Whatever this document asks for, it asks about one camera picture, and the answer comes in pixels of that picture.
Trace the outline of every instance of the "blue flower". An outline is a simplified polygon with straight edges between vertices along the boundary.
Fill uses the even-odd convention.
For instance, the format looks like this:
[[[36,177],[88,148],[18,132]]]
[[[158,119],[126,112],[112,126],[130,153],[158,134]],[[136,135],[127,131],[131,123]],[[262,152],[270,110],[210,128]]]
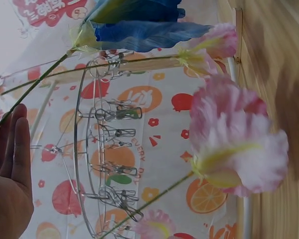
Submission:
[[[198,38],[212,27],[177,22],[181,0],[99,0],[80,26],[76,47],[148,52]]]

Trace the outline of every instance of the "green stem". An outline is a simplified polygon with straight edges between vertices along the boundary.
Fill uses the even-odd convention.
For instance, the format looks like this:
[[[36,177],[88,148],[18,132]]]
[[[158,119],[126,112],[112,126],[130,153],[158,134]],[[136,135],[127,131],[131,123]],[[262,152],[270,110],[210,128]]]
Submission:
[[[35,80],[35,82],[33,83],[33,85],[20,97],[20,99],[17,100],[17,102],[12,106],[12,108],[10,109],[10,111],[8,113],[6,113],[3,118],[0,121],[0,126],[6,121],[6,119],[9,117],[9,115],[13,112],[14,108],[19,105],[24,98],[45,78],[47,77],[58,65],[61,64],[61,62],[63,62],[66,58],[68,58],[69,55],[65,54],[64,56],[62,56],[58,61],[56,61],[46,72],[43,73],[43,75]]]
[[[150,204],[152,204],[153,202],[155,202],[156,200],[158,200],[159,198],[161,198],[162,196],[164,196],[166,193],[168,193],[170,190],[174,189],[175,187],[177,187],[179,184],[181,184],[182,182],[184,182],[186,179],[190,178],[191,176],[194,175],[194,172],[191,171],[189,172],[185,177],[181,178],[180,180],[178,180],[177,182],[175,182],[174,184],[172,184],[169,188],[167,188],[166,190],[162,191],[160,194],[158,194],[156,197],[152,198],[150,201],[148,201],[147,203],[145,203],[143,206],[141,206],[140,208],[138,208],[134,213],[131,214],[131,217],[135,216],[138,212],[142,211],[144,208],[146,208],[147,206],[149,206]],[[120,223],[116,224],[112,229],[110,229],[108,232],[106,232],[104,235],[102,235],[99,239],[104,239],[107,235],[111,234],[112,232],[115,231],[116,228],[120,227],[121,225],[123,225],[125,222],[127,222],[130,219],[130,217],[126,217],[123,221],[121,221]]]
[[[136,60],[130,60],[130,61],[127,61],[127,63],[131,63],[131,62],[140,62],[140,61],[149,61],[149,60],[157,60],[157,59],[170,59],[170,58],[177,58],[178,56],[159,56],[159,57],[151,57],[151,58],[144,58],[144,59],[136,59]],[[80,69],[73,69],[73,70],[68,70],[68,71],[63,71],[63,72],[58,72],[58,73],[55,73],[55,74],[51,74],[49,76],[46,76],[46,78],[49,78],[49,77],[52,77],[52,76],[57,76],[57,75],[62,75],[62,74],[65,74],[65,73],[70,73],[70,72],[74,72],[74,71],[82,71],[82,70],[85,70],[85,69],[92,69],[92,68],[98,68],[98,67],[104,67],[104,66],[110,66],[110,65],[115,65],[117,63],[107,63],[107,64],[102,64],[102,65],[97,65],[97,66],[87,66],[87,67],[84,67],[84,68],[80,68]],[[5,92],[3,92],[1,95],[5,95],[5,94],[8,94],[12,91],[15,91],[17,89],[20,89],[24,86],[27,86],[27,85],[30,85],[34,82],[36,82],[38,79],[36,80],[33,80],[33,81],[29,81],[29,82],[26,82],[26,83],[23,83],[22,85],[19,85],[17,87],[14,87],[10,90],[7,90]]]

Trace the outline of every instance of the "white pole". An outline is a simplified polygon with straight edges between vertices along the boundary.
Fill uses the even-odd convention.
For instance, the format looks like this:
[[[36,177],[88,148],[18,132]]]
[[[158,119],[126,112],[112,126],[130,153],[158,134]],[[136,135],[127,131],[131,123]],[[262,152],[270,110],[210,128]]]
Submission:
[[[36,116],[36,118],[35,118],[35,121],[34,121],[32,127],[31,127],[31,130],[30,130],[31,141],[33,140],[34,134],[35,134],[35,132],[36,132],[38,126],[39,126],[39,123],[40,123],[40,120],[41,120],[42,115],[43,115],[43,113],[44,113],[44,110],[45,110],[45,108],[46,108],[46,105],[48,104],[48,102],[49,102],[49,100],[50,100],[50,97],[51,97],[51,95],[52,95],[52,93],[53,93],[54,88],[55,88],[56,85],[57,85],[57,82],[56,82],[56,81],[54,81],[54,82],[51,84],[51,86],[50,86],[50,88],[49,88],[49,92],[48,92],[48,94],[46,95],[46,97],[45,97],[45,99],[44,99],[44,101],[43,101],[43,103],[42,103],[42,106],[41,106],[41,108],[40,108],[40,110],[39,110],[39,112],[38,112],[38,114],[37,114],[37,116]]]
[[[231,79],[237,83],[236,63],[233,57],[228,58]],[[244,219],[243,219],[243,239],[252,238],[253,204],[252,198],[243,199]]]

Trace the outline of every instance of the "wooden board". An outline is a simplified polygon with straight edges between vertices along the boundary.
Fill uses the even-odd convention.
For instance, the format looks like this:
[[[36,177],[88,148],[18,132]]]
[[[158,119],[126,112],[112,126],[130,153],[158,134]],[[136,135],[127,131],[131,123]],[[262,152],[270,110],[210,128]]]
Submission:
[[[259,92],[290,144],[286,180],[253,197],[252,239],[299,239],[299,0],[218,0],[220,21],[233,7],[243,10],[239,83]]]

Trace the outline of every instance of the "metal wire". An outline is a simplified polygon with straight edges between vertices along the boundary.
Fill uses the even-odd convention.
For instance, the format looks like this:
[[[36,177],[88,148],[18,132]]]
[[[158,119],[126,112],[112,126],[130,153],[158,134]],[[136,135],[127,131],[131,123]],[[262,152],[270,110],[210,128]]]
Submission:
[[[136,196],[136,191],[122,188],[114,188],[107,185],[107,177],[109,175],[128,175],[130,177],[136,177],[138,169],[134,167],[127,167],[125,165],[116,165],[113,162],[109,162],[106,159],[107,150],[115,150],[118,147],[131,147],[132,144],[125,142],[125,137],[134,137],[136,130],[134,128],[117,128],[111,125],[112,122],[118,120],[138,120],[143,117],[142,109],[134,107],[131,101],[118,101],[116,99],[106,100],[102,97],[104,95],[101,90],[101,83],[118,79],[124,75],[130,74],[128,71],[120,71],[120,66],[125,63],[124,57],[130,52],[121,52],[118,54],[110,54],[102,57],[102,60],[114,63],[107,67],[103,72],[94,68],[93,70],[85,70],[78,89],[78,98],[76,104],[76,111],[74,115],[74,175],[76,187],[72,187],[75,194],[78,197],[80,207],[82,209],[83,220],[87,226],[87,229],[92,238],[99,238],[106,231],[108,231],[109,221],[106,220],[106,213],[109,207],[120,208],[124,210],[131,219],[138,221],[143,217],[143,214],[139,212],[136,216],[132,214],[136,211],[133,206],[139,200]],[[88,65],[97,65],[100,57],[88,63]],[[93,77],[94,89],[98,89],[98,100],[96,100],[96,92],[93,91],[93,99],[90,100],[91,107],[88,112],[86,108],[81,107],[81,92],[84,85],[86,74],[90,74]],[[78,139],[78,122],[80,120],[86,121],[85,131],[85,145],[82,151],[79,151],[77,143]],[[92,146],[89,144],[89,139],[94,137],[97,140],[96,150],[98,151],[99,164],[95,165],[91,162],[89,149]],[[79,155],[85,156],[85,165],[82,167],[78,163]],[[99,173],[99,178],[96,179],[92,171]],[[89,191],[84,192],[81,185],[86,184],[86,181],[82,181],[83,178],[88,176]],[[99,212],[99,231],[95,231],[95,228],[91,226],[92,218],[89,218],[88,209],[84,206],[84,198],[89,198],[95,201],[95,206]],[[130,230],[129,226],[119,227],[112,233],[115,239],[129,239],[124,236],[124,232]]]

